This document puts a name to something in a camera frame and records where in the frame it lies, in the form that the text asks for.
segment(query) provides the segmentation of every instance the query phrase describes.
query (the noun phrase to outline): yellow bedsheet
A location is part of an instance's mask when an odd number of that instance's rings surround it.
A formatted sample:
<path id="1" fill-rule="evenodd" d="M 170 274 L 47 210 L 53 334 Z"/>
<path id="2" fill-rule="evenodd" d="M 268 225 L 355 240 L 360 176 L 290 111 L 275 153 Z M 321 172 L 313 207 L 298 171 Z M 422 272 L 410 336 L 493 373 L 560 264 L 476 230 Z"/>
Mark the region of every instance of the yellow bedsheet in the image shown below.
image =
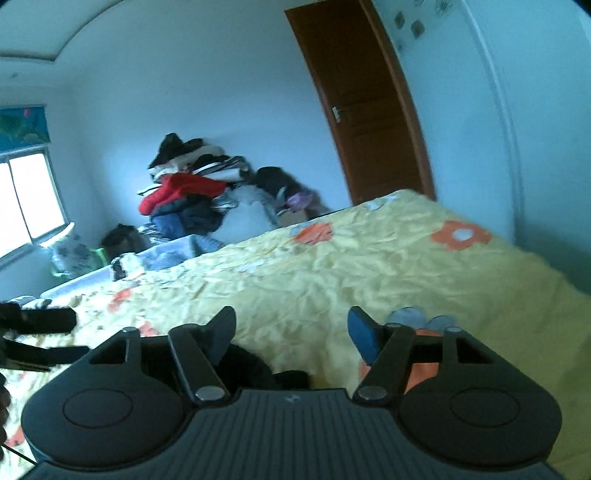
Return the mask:
<path id="1" fill-rule="evenodd" d="M 317 387 L 359 382 L 359 355 L 346 330 L 350 306 L 383 322 L 394 309 L 422 307 L 458 325 L 548 389 L 563 412 L 550 463 L 569 479 L 591 477 L 591 299 L 539 257 L 492 238 L 465 246 L 465 232 L 446 245 L 431 237 L 461 220 L 425 197 L 402 191 L 318 219 L 333 238 L 298 244 L 280 229 L 178 267 L 108 284 L 72 300 L 79 327 L 67 337 L 35 341 L 96 346 L 132 325 L 147 334 L 181 323 L 206 323 L 231 305 L 235 341 L 276 371 L 303 369 Z M 441 240 L 445 232 L 436 235 Z M 113 294 L 126 287 L 118 300 Z M 51 375 L 6 373 L 15 403 L 9 437 L 19 443 L 25 400 Z M 30 455 L 26 444 L 17 447 Z M 29 464 L 9 455 L 0 478 Z"/>

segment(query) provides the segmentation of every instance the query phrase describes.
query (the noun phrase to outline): window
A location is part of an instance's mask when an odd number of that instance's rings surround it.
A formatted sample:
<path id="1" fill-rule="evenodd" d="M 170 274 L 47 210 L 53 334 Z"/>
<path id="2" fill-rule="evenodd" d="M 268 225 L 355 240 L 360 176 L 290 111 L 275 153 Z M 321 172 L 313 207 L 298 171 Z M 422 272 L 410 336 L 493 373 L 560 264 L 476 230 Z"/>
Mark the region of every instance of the window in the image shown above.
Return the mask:
<path id="1" fill-rule="evenodd" d="M 65 224 L 47 151 L 0 155 L 0 257 Z"/>

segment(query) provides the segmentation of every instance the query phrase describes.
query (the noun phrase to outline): window frame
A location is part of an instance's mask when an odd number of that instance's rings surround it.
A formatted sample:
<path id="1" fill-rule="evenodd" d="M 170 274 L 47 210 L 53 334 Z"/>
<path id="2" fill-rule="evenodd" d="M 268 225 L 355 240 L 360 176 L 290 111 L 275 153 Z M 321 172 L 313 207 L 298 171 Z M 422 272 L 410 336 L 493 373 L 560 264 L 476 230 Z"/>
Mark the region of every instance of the window frame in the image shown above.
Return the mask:
<path id="1" fill-rule="evenodd" d="M 33 238 L 31 236 L 29 226 L 27 225 L 27 220 L 26 220 L 26 218 L 23 214 L 23 211 L 22 211 L 21 201 L 18 197 L 17 188 L 14 185 L 14 177 L 12 176 L 12 166 L 10 165 L 10 161 L 15 158 L 26 157 L 28 155 L 34 155 L 34 154 L 38 154 L 38 153 L 42 154 L 45 157 L 45 164 L 47 166 L 47 172 L 49 173 L 49 179 L 51 181 L 51 186 L 53 187 L 53 192 L 56 196 L 57 204 L 60 208 L 61 216 L 64 219 L 64 223 L 60 226 L 55 227 L 54 229 L 50 230 L 49 232 L 44 233 L 41 236 Z M 23 257 L 24 255 L 32 252 L 37 245 L 39 245 L 40 243 L 43 243 L 46 240 L 49 240 L 52 236 L 59 233 L 61 230 L 63 230 L 70 223 L 70 221 L 68 219 L 68 215 L 67 215 L 66 210 L 64 208 L 64 205 L 61 202 L 60 189 L 58 188 L 55 177 L 53 175 L 53 168 L 51 165 L 51 158 L 49 155 L 49 148 L 48 148 L 47 144 L 35 145 L 34 147 L 20 148 L 18 150 L 11 150 L 10 152 L 0 153 L 0 164 L 2 164 L 2 163 L 6 163 L 8 165 L 8 170 L 10 172 L 10 178 L 12 180 L 12 185 L 13 185 L 14 191 L 17 195 L 18 207 L 19 207 L 19 210 L 21 211 L 21 216 L 22 216 L 22 219 L 25 223 L 27 233 L 29 235 L 29 243 L 27 243 L 25 245 L 21 245 L 20 247 L 15 248 L 14 250 L 12 250 L 12 251 L 8 252 L 7 254 L 3 255 L 2 257 L 0 257 L 0 269 L 6 267 L 8 264 Z"/>

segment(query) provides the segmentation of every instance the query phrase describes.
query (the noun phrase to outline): door handle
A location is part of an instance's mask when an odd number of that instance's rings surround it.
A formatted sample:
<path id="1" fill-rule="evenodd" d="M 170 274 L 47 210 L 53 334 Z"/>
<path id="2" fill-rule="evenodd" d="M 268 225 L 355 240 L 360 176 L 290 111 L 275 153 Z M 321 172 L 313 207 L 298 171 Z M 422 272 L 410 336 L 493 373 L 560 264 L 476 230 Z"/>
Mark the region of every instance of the door handle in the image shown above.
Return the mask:
<path id="1" fill-rule="evenodd" d="M 334 107 L 332 107 L 332 111 L 333 111 L 333 115 L 335 116 L 336 122 L 340 123 L 340 121 L 342 120 L 342 118 L 340 117 L 340 114 L 343 113 L 344 110 L 334 106 Z"/>

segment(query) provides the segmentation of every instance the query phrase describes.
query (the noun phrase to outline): red jacket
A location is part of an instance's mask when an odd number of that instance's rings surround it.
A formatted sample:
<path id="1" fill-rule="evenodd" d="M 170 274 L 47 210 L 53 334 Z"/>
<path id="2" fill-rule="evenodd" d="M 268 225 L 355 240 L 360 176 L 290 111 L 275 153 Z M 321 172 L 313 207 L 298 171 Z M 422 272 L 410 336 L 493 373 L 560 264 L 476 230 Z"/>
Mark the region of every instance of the red jacket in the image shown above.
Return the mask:
<path id="1" fill-rule="evenodd" d="M 162 186 L 158 190 L 142 200 L 138 210 L 142 215 L 150 215 L 156 207 L 186 197 L 190 193 L 214 198 L 221 195 L 225 189 L 224 181 L 210 180 L 190 173 L 173 173 L 163 178 Z"/>

